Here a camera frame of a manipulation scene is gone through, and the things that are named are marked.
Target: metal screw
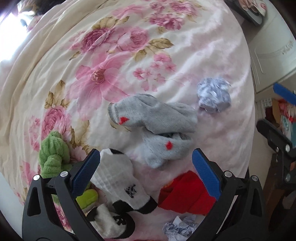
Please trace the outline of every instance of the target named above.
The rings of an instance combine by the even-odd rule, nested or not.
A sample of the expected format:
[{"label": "metal screw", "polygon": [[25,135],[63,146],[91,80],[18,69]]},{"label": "metal screw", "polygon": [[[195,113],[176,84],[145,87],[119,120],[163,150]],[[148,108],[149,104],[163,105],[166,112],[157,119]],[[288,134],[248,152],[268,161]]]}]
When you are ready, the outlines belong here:
[{"label": "metal screw", "polygon": [[252,176],[252,179],[254,182],[257,182],[258,181],[258,177],[257,176]]},{"label": "metal screw", "polygon": [[230,171],[224,172],[225,177],[232,177],[232,173]]},{"label": "metal screw", "polygon": [[291,175],[290,175],[290,173],[288,173],[287,175],[286,175],[286,182],[289,182],[291,180]]},{"label": "metal screw", "polygon": [[60,174],[61,177],[66,177],[67,175],[68,175],[67,171],[62,171]]},{"label": "metal screw", "polygon": [[40,178],[39,175],[35,175],[35,176],[33,177],[33,180],[37,181],[39,178]]},{"label": "metal screw", "polygon": [[290,151],[290,146],[287,144],[285,149],[286,149],[286,152],[289,152]]}]

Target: green towel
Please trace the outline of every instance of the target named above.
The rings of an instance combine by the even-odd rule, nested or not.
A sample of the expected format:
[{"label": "green towel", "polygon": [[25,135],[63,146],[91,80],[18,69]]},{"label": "green towel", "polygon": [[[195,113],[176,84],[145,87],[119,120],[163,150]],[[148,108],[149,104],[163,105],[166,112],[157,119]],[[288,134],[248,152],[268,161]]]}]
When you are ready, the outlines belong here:
[{"label": "green towel", "polygon": [[[72,165],[69,163],[69,147],[59,132],[51,131],[41,142],[39,162],[42,178],[56,177],[62,171],[69,171],[72,168]],[[89,187],[90,183],[86,187],[88,190],[76,198],[83,211],[88,211],[92,208],[98,199],[98,193],[94,189],[89,189]],[[52,198],[55,203],[59,204],[59,199],[56,195],[52,195]]]},{"label": "green towel", "polygon": [[72,168],[69,148],[59,132],[51,131],[41,142],[39,161],[43,178],[56,177]]}]

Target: red cloth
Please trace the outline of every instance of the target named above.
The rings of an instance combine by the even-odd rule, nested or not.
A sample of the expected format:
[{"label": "red cloth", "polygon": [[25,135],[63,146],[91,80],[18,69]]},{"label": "red cloth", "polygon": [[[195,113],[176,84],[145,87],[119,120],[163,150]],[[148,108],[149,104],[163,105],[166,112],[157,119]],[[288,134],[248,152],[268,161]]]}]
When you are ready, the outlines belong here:
[{"label": "red cloth", "polygon": [[216,199],[209,195],[203,182],[192,171],[188,171],[173,180],[169,186],[161,189],[158,206],[177,213],[207,215]]}]

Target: floral bedsheet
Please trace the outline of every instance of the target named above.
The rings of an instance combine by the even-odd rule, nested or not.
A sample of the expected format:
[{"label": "floral bedsheet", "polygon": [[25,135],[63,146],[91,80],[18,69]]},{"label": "floral bedsheet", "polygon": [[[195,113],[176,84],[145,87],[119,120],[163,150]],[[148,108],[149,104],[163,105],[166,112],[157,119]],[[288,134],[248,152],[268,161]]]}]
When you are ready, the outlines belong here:
[{"label": "floral bedsheet", "polygon": [[[67,0],[30,34],[0,77],[0,171],[20,202],[40,173],[40,142],[51,130],[69,143],[73,162],[92,148],[126,153],[155,200],[162,186],[194,171],[191,155],[151,169],[141,136],[110,122],[109,103],[136,93],[194,107],[195,148],[244,176],[255,123],[250,56],[223,0]],[[196,86],[205,77],[230,82],[231,108],[211,115],[198,107]],[[157,208],[131,215],[136,230],[128,240],[166,240],[161,228],[178,214]]]}]

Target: crumpled blue paper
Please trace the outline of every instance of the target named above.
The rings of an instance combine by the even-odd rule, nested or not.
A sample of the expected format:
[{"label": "crumpled blue paper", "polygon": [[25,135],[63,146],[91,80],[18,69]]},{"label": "crumpled blue paper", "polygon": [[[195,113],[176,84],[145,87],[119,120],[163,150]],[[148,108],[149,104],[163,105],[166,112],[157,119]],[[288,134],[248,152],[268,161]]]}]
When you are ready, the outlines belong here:
[{"label": "crumpled blue paper", "polygon": [[227,109],[231,105],[229,86],[230,84],[223,78],[205,78],[197,85],[199,106],[210,114]]},{"label": "crumpled blue paper", "polygon": [[168,241],[186,241],[197,229],[204,216],[199,215],[199,222],[195,223],[196,215],[191,215],[183,219],[177,216],[174,221],[167,222],[163,226],[163,233],[168,237]]}]

